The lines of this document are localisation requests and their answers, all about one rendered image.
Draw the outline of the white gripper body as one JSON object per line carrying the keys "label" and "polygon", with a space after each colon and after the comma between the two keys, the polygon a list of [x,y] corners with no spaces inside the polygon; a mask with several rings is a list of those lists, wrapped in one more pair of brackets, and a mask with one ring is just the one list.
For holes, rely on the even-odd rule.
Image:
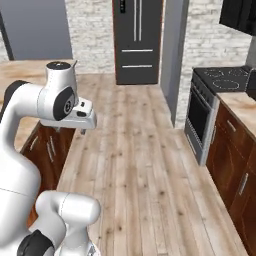
{"label": "white gripper body", "polygon": [[72,111],[66,118],[60,121],[41,119],[43,126],[64,127],[75,129],[95,129],[97,126],[97,117],[94,111],[87,116],[81,111]]}

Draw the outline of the black wall cupboard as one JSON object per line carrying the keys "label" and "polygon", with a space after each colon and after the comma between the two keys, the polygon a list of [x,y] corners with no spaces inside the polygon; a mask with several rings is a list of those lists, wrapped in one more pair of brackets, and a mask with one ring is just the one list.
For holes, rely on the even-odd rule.
{"label": "black wall cupboard", "polygon": [[256,0],[223,0],[219,23],[256,36]]}

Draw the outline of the brown wooden drawer front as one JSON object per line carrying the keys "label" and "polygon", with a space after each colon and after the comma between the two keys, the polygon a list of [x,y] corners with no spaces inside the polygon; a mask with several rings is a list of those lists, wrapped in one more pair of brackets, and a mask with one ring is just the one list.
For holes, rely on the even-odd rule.
{"label": "brown wooden drawer front", "polygon": [[[229,119],[235,126],[236,132],[233,132],[232,129],[229,127],[226,122],[227,119]],[[253,147],[253,139],[247,133],[246,129],[242,126],[238,119],[228,110],[228,108],[223,103],[219,104],[216,122],[224,131],[226,137],[239,151],[239,153],[245,159],[248,159]]]}

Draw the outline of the black and silver oven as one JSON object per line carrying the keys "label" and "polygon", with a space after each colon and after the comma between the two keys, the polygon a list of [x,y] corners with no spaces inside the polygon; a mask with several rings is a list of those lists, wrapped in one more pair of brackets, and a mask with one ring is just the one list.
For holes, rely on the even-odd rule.
{"label": "black and silver oven", "polygon": [[206,164],[219,108],[218,93],[244,92],[251,68],[194,67],[184,132],[200,166]]}

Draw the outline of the brown wooden cupboard door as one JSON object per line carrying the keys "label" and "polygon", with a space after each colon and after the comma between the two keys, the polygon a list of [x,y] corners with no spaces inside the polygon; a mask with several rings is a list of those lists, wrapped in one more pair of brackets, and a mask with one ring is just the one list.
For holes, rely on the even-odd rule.
{"label": "brown wooden cupboard door", "polygon": [[241,180],[245,161],[226,132],[215,126],[206,166],[227,209],[230,209]]}
{"label": "brown wooden cupboard door", "polygon": [[[239,189],[245,173],[249,177],[243,191]],[[253,145],[244,173],[230,208],[230,216],[249,256],[256,256],[256,143]]]}

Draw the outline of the dark grey fridge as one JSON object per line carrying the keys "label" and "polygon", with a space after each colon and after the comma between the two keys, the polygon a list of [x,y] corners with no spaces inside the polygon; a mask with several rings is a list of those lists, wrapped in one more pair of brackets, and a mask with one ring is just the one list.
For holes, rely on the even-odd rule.
{"label": "dark grey fridge", "polygon": [[117,85],[157,84],[163,0],[112,0]]}

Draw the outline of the black countertop appliance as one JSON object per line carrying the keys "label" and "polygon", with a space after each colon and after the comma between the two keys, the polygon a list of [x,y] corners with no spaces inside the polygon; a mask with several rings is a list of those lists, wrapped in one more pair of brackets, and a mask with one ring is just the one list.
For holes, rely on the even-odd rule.
{"label": "black countertop appliance", "polygon": [[256,101],[256,69],[249,73],[245,92]]}

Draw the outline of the brown island cupboard door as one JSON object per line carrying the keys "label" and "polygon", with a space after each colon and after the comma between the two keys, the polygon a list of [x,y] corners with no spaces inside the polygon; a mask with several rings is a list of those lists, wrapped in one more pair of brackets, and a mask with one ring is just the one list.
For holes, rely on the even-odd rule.
{"label": "brown island cupboard door", "polygon": [[[30,145],[36,136],[38,136],[38,140],[33,150],[30,151]],[[45,127],[42,126],[40,122],[37,123],[32,133],[29,135],[21,149],[21,153],[35,164],[39,170],[41,181],[39,182],[38,191],[36,192],[36,198],[38,198],[39,194],[47,190],[47,186],[49,185],[48,176],[46,174],[46,169],[49,167],[49,160],[46,154]]]}
{"label": "brown island cupboard door", "polygon": [[53,137],[56,151],[56,155],[54,156],[53,154],[54,189],[58,186],[74,132],[73,128],[50,129],[50,135]]}

